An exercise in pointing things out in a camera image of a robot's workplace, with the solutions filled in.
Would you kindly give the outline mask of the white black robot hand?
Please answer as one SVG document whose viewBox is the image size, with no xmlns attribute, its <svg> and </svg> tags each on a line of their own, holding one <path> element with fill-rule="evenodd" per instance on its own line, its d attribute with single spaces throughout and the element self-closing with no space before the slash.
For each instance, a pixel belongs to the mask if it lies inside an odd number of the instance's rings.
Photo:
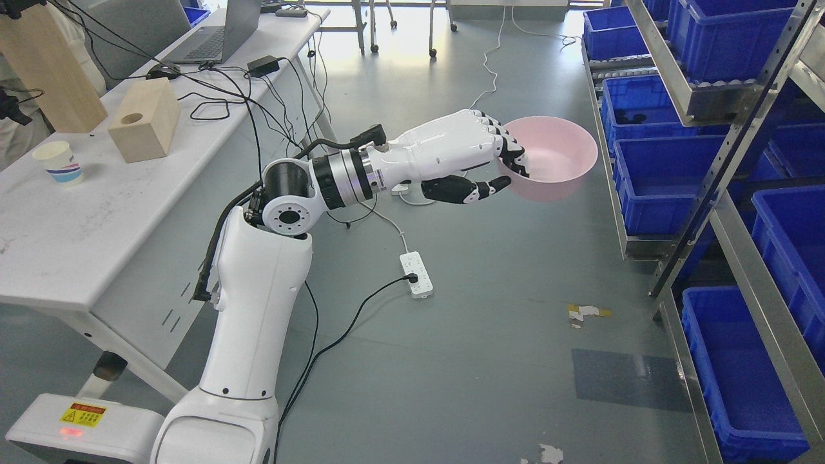
<svg viewBox="0 0 825 464">
<path fill-rule="evenodd" d="M 478 110 L 463 109 L 421 124 L 380 147 L 368 147 L 366 153 L 384 187 L 419 181 L 425 198 L 451 204 L 478 202 L 512 182 L 506 175 L 473 182 L 457 171 L 500 159 L 513 173 L 530 176 L 525 148 Z"/>
</svg>

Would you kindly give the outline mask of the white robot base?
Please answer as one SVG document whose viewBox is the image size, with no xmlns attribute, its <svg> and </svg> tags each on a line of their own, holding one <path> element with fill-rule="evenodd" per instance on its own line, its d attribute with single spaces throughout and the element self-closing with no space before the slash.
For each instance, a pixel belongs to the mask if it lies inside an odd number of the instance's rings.
<svg viewBox="0 0 825 464">
<path fill-rule="evenodd" d="M 44 393 L 5 438 L 47 463 L 148 463 L 162 422 L 150 409 Z"/>
</svg>

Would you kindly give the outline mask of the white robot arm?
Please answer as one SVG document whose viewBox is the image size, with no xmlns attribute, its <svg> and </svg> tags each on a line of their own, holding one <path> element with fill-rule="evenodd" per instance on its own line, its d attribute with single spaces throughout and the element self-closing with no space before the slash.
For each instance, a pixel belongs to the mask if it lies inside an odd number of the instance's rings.
<svg viewBox="0 0 825 464">
<path fill-rule="evenodd" d="M 375 124 L 336 155 L 277 159 L 229 203 L 210 241 L 194 299 L 218 311 L 197 388 L 164 420 L 151 463 L 271 463 L 281 418 L 276 382 L 293 305 L 311 266 L 309 229 L 328 209 L 371 198 L 379 181 L 366 146 Z"/>
</svg>

